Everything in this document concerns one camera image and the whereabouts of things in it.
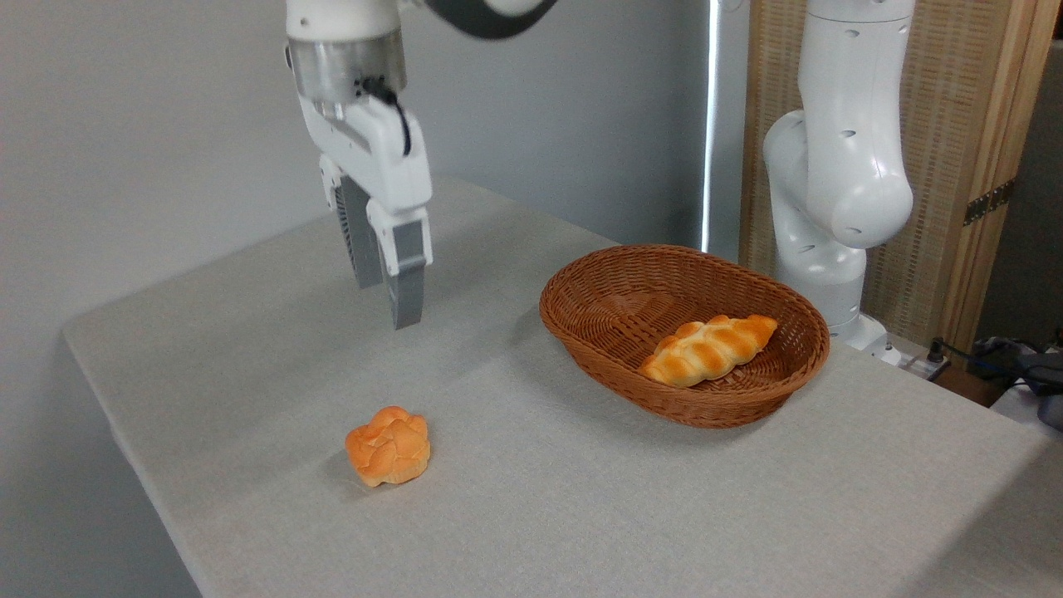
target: bread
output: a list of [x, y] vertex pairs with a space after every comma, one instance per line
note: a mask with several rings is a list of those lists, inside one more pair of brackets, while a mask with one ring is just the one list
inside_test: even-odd
[[428, 423], [394, 406], [351, 430], [344, 445], [351, 465], [370, 488], [408, 482], [424, 473], [432, 457]]
[[744, 320], [716, 317], [707, 323], [685, 324], [657, 345], [639, 374], [679, 388], [723, 378], [763, 351], [778, 325], [758, 315]]

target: black cable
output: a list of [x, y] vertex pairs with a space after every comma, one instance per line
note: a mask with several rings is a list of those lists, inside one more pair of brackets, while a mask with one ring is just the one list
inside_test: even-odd
[[944, 348], [948, 349], [949, 353], [955, 354], [957, 357], [966, 360], [967, 363], [972, 363], [972, 364], [978, 365], [980, 368], [984, 368], [986, 370], [992, 370], [994, 372], [999, 372], [1000, 374], [1008, 375], [1009, 377], [1014, 378], [1014, 379], [1022, 378], [1024, 380], [1033, 381], [1033, 382], [1036, 382], [1039, 385], [1044, 385], [1044, 386], [1049, 387], [1049, 388], [1059, 387], [1059, 381], [1056, 381], [1056, 380], [1046, 380], [1044, 378], [1037, 378], [1036, 376], [1030, 376], [1029, 371], [1040, 368], [1042, 370], [1048, 370], [1048, 371], [1051, 371], [1051, 372], [1063, 372], [1063, 368], [1054, 368], [1054, 366], [1050, 366], [1050, 365], [1032, 365], [1032, 366], [1023, 369], [1022, 371], [1014, 371], [1014, 370], [1010, 370], [1010, 369], [1006, 369], [1006, 368], [1000, 368], [998, 365], [994, 365], [994, 364], [991, 364], [989, 362], [983, 362], [982, 360], [976, 358], [975, 356], [972, 356], [971, 354], [967, 354], [966, 352], [962, 352], [960, 349], [957, 349], [956, 347], [949, 345], [948, 343], [945, 343], [945, 341], [942, 340], [941, 338], [938, 338], [938, 339], [933, 340], [933, 344], [931, 345], [931, 352], [933, 351], [933, 345], [941, 345], [941, 347], [944, 347]]
[[395, 93], [393, 89], [388, 87], [388, 84], [384, 82], [383, 76], [379, 79], [366, 79], [361, 82], [361, 87], [370, 96], [373, 96], [389, 106], [394, 106], [395, 110], [399, 112], [399, 120], [402, 121], [402, 132], [405, 137], [402, 154], [403, 156], [409, 155], [410, 150], [414, 148], [414, 140], [409, 134], [409, 122], [406, 121], [406, 113], [402, 109], [402, 105], [399, 104], [399, 95]]

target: white wall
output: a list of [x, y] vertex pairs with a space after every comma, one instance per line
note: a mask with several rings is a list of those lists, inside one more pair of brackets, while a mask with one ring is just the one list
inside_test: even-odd
[[[407, 15], [434, 170], [691, 240], [702, 4], [562, 0], [494, 44]], [[324, 213], [283, 45], [281, 0], [0, 2], [0, 595], [196, 595], [58, 331]]]

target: wicker basket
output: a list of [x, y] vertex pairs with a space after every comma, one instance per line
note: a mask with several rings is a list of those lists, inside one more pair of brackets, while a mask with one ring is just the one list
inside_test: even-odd
[[[595, 251], [546, 283], [539, 314], [591, 378], [639, 407], [698, 428], [732, 428], [770, 415], [819, 373], [830, 351], [807, 298], [752, 270], [670, 244]], [[682, 324], [726, 314], [778, 321], [767, 347], [729, 375], [690, 389], [636, 370]]]

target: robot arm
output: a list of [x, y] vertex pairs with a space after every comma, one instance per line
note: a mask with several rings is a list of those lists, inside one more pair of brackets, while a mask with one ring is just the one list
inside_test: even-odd
[[[321, 150], [325, 197], [336, 209], [359, 287], [388, 281], [395, 329], [421, 321], [432, 263], [425, 208], [432, 180], [406, 86], [399, 2], [288, 0], [288, 64], [307, 131]], [[458, 29], [485, 38], [532, 27], [556, 0], [425, 0]]]
[[832, 336], [861, 348], [885, 345], [880, 325], [866, 332], [859, 314], [865, 249], [897, 234], [912, 208], [899, 98], [913, 7], [914, 0], [809, 0], [804, 109], [764, 138], [776, 275], [812, 302]]

